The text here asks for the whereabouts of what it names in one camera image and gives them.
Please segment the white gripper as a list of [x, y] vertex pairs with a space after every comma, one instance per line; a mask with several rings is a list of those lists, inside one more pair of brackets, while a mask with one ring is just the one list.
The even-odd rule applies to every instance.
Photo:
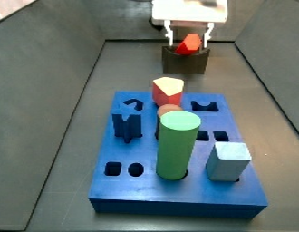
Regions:
[[163, 24], [165, 37], [173, 46], [171, 22], [207, 23], [202, 34], [202, 49], [207, 46], [214, 23], [226, 21], [226, 0], [151, 0], [151, 22]]

